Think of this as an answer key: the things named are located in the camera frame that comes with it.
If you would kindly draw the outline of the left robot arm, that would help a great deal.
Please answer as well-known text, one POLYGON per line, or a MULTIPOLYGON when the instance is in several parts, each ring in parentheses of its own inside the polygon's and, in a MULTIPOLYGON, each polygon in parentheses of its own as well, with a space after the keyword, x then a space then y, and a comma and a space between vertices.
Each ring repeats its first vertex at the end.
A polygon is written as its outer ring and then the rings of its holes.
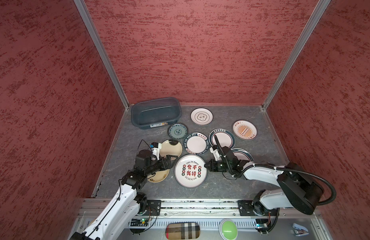
POLYGON ((119 180, 119 189, 109 204, 91 225, 82 233, 73 233, 70 239, 115 240, 133 217, 144 213, 147 196, 141 189, 147 183, 148 176, 171 169, 178 160, 178 156, 174 155, 160 157, 159 152, 159 148, 139 151, 133 169, 119 180))

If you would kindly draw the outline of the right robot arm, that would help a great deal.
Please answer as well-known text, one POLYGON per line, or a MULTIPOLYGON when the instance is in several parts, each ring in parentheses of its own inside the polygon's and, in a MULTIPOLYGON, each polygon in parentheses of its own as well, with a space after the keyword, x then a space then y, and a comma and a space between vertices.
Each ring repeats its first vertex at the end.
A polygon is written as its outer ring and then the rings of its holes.
POLYGON ((313 176, 289 163, 287 166, 256 164, 240 160, 228 147, 210 148, 214 159, 205 164, 210 172, 229 173, 234 179, 261 181, 278 187, 277 190, 261 190, 252 200, 251 207, 258 216, 281 208, 294 208, 306 215, 312 215, 324 193, 323 187, 313 176))

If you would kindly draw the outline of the large white plate red characters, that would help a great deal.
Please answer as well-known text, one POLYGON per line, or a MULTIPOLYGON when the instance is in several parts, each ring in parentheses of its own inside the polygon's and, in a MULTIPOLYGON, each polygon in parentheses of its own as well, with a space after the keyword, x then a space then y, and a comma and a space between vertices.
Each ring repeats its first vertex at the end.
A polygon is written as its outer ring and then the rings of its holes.
POLYGON ((174 173, 177 182, 185 188, 199 187, 207 177, 205 161, 196 155, 186 155, 178 160, 174 173))

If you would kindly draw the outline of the green rim plate steam logo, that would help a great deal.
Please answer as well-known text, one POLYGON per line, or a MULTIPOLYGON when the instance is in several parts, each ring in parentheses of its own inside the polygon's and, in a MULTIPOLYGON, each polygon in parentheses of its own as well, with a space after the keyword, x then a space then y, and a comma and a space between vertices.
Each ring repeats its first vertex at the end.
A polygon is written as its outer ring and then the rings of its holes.
POLYGON ((252 157, 252 155, 244 149, 234 148, 232 149, 232 152, 238 158, 238 160, 245 160, 245 161, 250 161, 250 162, 254 161, 254 158, 252 157))

